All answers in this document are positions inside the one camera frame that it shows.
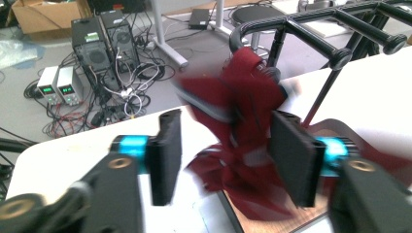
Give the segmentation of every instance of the black metal rack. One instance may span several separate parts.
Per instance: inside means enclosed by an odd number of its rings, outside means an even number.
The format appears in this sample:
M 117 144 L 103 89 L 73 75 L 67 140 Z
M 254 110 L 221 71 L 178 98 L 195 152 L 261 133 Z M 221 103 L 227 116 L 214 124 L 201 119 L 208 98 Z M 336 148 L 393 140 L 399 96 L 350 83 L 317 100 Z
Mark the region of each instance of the black metal rack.
M 293 34 L 328 59 L 324 68 L 329 67 L 331 72 L 306 119 L 302 122 L 302 126 L 307 127 L 340 71 L 349 61 L 366 57 L 368 46 L 373 44 L 382 46 L 385 54 L 393 54 L 403 48 L 407 40 L 405 35 L 390 35 L 382 30 L 390 17 L 412 26 L 412 14 L 399 6 L 412 6 L 412 0 L 362 1 L 317 11 L 250 21 L 237 26 L 232 31 L 229 46 L 231 51 L 235 52 L 243 47 L 242 38 L 247 34 L 276 30 L 267 66 L 276 67 L 287 33 Z M 334 47 L 301 25 L 301 23 L 323 19 L 339 21 L 354 30 L 345 48 Z

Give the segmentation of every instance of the computer tower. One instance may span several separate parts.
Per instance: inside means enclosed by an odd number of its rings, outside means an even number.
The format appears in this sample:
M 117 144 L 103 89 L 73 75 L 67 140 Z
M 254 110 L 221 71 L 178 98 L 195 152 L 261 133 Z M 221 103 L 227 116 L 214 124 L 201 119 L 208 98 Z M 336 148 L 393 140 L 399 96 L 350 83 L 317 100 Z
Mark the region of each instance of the computer tower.
M 121 11 L 103 12 L 100 17 L 115 54 L 115 65 L 118 66 L 118 71 L 120 73 L 133 71 L 140 61 L 127 19 Z
M 98 17 L 72 20 L 72 47 L 93 88 L 104 84 L 113 91 L 120 89 L 112 48 Z

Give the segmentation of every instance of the dark red fabric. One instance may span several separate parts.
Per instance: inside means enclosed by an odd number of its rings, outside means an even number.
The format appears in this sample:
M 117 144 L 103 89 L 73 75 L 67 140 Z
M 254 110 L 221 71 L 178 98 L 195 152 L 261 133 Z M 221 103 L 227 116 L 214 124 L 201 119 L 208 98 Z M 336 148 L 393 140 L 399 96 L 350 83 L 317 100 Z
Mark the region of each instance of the dark red fabric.
M 286 96 L 259 71 L 261 59 L 238 50 L 218 78 L 179 78 L 179 95 L 197 121 L 220 140 L 189 164 L 208 191 L 225 190 L 246 217 L 276 220 L 291 216 L 287 193 L 267 153 L 271 111 Z

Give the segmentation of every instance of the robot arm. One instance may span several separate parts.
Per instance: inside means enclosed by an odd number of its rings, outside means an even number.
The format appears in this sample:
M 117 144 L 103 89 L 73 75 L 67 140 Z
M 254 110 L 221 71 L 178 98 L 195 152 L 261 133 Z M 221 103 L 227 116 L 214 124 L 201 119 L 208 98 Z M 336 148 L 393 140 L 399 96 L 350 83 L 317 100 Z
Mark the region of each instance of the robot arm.
M 118 136 L 109 154 L 55 203 L 45 206 L 34 193 L 1 203 L 0 232 L 143 232 L 137 176 L 150 174 L 154 205 L 171 201 L 181 166 L 180 113 L 161 115 L 155 137 Z
M 272 115 L 270 154 L 296 206 L 313 207 L 319 177 L 334 172 L 338 178 L 328 204 L 334 232 L 412 231 L 412 192 L 403 183 L 362 157 L 351 140 L 316 139 L 297 116 Z M 405 169 L 412 170 L 410 163 Z

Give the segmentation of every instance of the digital display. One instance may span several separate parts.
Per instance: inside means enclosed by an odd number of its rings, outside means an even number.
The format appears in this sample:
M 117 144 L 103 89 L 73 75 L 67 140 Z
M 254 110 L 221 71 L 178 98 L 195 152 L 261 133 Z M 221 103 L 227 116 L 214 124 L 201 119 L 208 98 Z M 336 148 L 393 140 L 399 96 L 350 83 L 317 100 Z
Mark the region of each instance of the digital display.
M 39 86 L 39 89 L 44 95 L 55 94 L 51 85 Z
M 63 95 L 73 94 L 75 91 L 71 85 L 64 85 L 59 87 Z

